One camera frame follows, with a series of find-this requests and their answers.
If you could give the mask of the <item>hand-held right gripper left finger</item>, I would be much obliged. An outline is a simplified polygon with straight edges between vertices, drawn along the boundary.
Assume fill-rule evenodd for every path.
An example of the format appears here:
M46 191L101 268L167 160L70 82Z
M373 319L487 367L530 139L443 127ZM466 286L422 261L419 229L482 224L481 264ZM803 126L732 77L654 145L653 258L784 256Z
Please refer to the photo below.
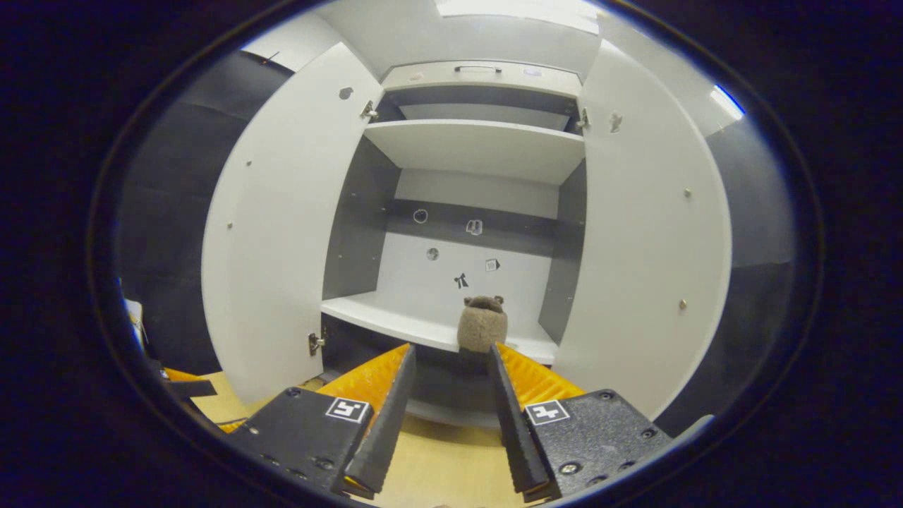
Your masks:
M371 500L386 482L416 366L416 348L404 344L320 389L290 386L226 441L296 485Z

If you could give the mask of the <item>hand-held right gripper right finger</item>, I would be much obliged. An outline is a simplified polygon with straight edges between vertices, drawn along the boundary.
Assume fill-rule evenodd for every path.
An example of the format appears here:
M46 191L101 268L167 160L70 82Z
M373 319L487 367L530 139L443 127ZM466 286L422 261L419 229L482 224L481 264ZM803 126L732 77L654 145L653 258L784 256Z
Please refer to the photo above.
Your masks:
M609 485L672 443L616 390L578 388L507 345L491 346L487 370L512 482L526 502Z

